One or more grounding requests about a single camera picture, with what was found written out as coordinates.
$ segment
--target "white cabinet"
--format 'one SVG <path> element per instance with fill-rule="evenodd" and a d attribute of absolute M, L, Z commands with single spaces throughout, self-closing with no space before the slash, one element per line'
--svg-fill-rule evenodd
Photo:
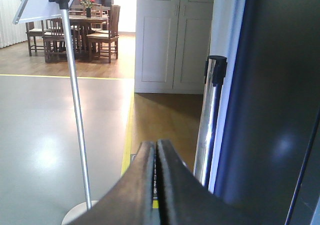
<path fill-rule="evenodd" d="M 202 93 L 213 0 L 137 0 L 135 91 Z"/>

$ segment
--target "yellow floor line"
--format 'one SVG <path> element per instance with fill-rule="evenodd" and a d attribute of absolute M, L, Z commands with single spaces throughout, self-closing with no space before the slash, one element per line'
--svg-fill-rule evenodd
<path fill-rule="evenodd" d="M 47 76 L 47 75 L 25 75 L 25 74 L 0 74 L 0 76 L 9 77 L 35 77 L 35 78 L 62 78 L 69 79 L 70 76 Z M 86 77 L 78 76 L 78 79 L 96 79 L 96 80 L 133 80 L 133 78 L 109 78 L 109 77 Z"/>
<path fill-rule="evenodd" d="M 133 120 L 134 120 L 134 92 L 132 91 L 130 109 L 129 109 L 128 120 L 126 124 L 125 144 L 123 148 L 121 175 L 125 173 L 125 171 L 130 165 Z"/>

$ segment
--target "wooden chair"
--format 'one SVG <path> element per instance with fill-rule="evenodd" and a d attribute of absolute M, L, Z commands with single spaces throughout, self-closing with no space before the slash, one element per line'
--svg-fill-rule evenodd
<path fill-rule="evenodd" d="M 96 49 L 96 43 L 98 43 L 98 53 L 99 56 L 101 52 L 107 52 L 108 62 L 111 63 L 111 55 L 115 54 L 115 58 L 118 59 L 118 24 L 119 24 L 119 16 L 120 16 L 120 6 L 112 5 L 111 6 L 111 18 L 109 20 L 108 30 L 100 30 L 93 34 L 87 35 L 87 40 L 89 46 L 93 45 L 93 48 Z M 102 43 L 108 44 L 107 50 L 104 50 Z M 92 60 L 93 51 L 89 49 L 89 59 Z"/>
<path fill-rule="evenodd" d="M 43 45 L 38 45 L 36 37 L 42 37 L 42 28 L 35 28 L 35 23 L 33 21 L 31 22 L 26 22 L 25 23 L 25 29 L 26 29 L 26 38 L 28 41 L 28 49 L 29 49 L 29 56 L 32 56 L 31 51 L 37 52 L 38 50 L 44 50 Z M 50 29 L 46 26 L 45 28 L 46 32 L 49 32 Z"/>
<path fill-rule="evenodd" d="M 102 18 L 104 12 L 102 10 L 102 4 L 93 3 L 91 8 L 91 16 L 92 17 L 100 17 Z M 102 23 L 91 23 L 91 30 L 96 32 L 100 31 L 103 28 Z"/>
<path fill-rule="evenodd" d="M 44 46 L 44 60 L 46 63 L 50 61 L 50 57 L 52 55 L 58 55 L 63 51 L 63 43 L 65 41 L 62 19 L 53 18 L 48 21 L 51 30 L 47 32 L 44 30 L 43 21 L 41 22 Z"/>

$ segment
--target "chrome pole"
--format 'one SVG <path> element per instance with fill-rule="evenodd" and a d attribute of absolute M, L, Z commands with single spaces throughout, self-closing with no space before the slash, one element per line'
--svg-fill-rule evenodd
<path fill-rule="evenodd" d="M 213 113 L 216 87 L 213 86 L 213 75 L 216 60 L 208 61 L 208 69 L 206 74 L 206 82 L 203 93 L 203 105 L 200 118 L 198 139 L 195 153 L 195 163 L 193 174 L 204 186 L 208 168 L 208 154 L 213 129 Z"/>
<path fill-rule="evenodd" d="M 226 68 L 226 57 L 208 57 L 203 105 L 193 170 L 194 176 L 206 188 L 209 187 L 220 96 L 224 77 L 226 76 Z"/>
<path fill-rule="evenodd" d="M 81 165 L 82 165 L 82 176 L 83 176 L 86 208 L 87 210 L 89 210 L 92 207 L 92 203 L 91 203 L 91 197 L 90 197 L 90 184 L 89 184 L 89 175 L 88 175 L 84 125 L 83 125 L 81 106 L 80 106 L 79 87 L 78 87 L 78 79 L 77 79 L 77 73 L 76 73 L 75 55 L 74 55 L 72 37 L 71 37 L 69 10 L 62 9 L 61 11 L 62 11 L 62 24 L 64 28 L 63 30 L 64 41 L 65 41 L 65 47 L 66 47 L 69 72 L 70 72 L 75 121 L 76 121 L 76 128 L 77 128 L 77 134 L 78 134 L 78 142 L 80 147 L 80 157 L 81 157 Z"/>

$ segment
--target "flower vase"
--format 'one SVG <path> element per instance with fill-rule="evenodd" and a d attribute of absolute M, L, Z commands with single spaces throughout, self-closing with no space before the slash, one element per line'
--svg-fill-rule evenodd
<path fill-rule="evenodd" d="M 86 10 L 86 17 L 91 18 L 91 7 L 87 7 L 85 10 Z"/>

